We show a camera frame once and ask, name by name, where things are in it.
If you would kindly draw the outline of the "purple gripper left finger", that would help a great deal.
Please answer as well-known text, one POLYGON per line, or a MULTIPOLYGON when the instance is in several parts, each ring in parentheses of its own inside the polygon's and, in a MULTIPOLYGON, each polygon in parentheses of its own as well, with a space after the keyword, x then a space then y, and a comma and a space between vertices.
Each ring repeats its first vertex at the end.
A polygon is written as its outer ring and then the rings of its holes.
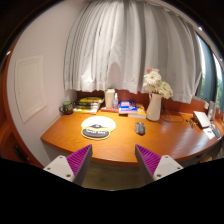
POLYGON ((44 170, 81 186, 92 154, 92 145, 87 145, 68 156, 59 155, 44 170))

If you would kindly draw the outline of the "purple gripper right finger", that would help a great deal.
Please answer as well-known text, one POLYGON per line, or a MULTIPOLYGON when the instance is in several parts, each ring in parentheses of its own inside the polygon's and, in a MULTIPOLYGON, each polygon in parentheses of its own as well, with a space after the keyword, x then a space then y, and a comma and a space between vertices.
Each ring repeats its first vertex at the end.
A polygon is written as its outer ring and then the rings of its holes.
POLYGON ((169 155, 160 156, 138 144, 135 145, 135 156, 146 184, 182 169, 182 166, 169 155))

